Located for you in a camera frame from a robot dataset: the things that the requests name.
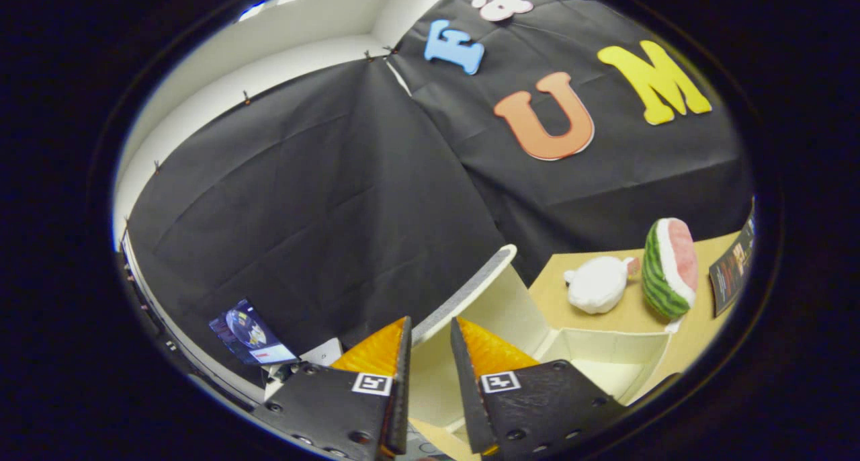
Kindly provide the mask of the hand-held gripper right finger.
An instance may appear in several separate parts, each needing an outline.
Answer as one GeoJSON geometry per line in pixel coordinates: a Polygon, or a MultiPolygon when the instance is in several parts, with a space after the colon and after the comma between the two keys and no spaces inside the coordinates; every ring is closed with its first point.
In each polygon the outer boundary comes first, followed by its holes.
{"type": "Polygon", "coordinates": [[[482,460],[560,459],[627,412],[569,361],[537,361],[473,321],[454,318],[449,342],[482,460]]]}

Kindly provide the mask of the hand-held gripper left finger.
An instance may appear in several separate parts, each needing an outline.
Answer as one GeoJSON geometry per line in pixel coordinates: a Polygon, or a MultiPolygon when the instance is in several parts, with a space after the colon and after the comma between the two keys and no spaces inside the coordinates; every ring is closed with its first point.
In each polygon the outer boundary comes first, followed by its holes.
{"type": "Polygon", "coordinates": [[[299,448],[336,460],[406,452],[412,321],[372,333],[331,366],[304,362],[252,416],[299,448]]]}

